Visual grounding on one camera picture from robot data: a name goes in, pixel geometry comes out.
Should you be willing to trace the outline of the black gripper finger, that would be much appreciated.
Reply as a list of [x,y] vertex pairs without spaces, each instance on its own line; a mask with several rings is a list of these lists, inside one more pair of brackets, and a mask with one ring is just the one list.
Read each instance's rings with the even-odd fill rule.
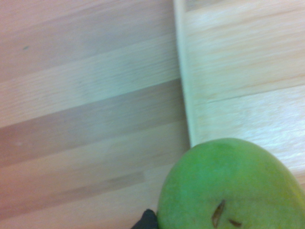
[[131,229],[158,229],[157,216],[151,209],[146,209],[140,220],[137,221]]

